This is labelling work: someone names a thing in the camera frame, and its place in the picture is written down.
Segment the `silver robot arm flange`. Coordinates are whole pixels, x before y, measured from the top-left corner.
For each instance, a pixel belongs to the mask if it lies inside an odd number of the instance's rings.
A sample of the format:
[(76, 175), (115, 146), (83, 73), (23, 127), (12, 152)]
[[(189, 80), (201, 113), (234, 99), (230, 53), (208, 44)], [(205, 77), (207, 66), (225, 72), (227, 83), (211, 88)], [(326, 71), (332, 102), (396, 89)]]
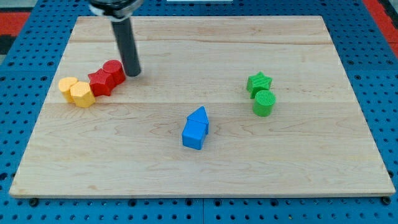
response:
[(112, 22), (121, 22), (132, 16), (144, 0), (89, 0), (88, 3), (94, 15), (107, 17)]

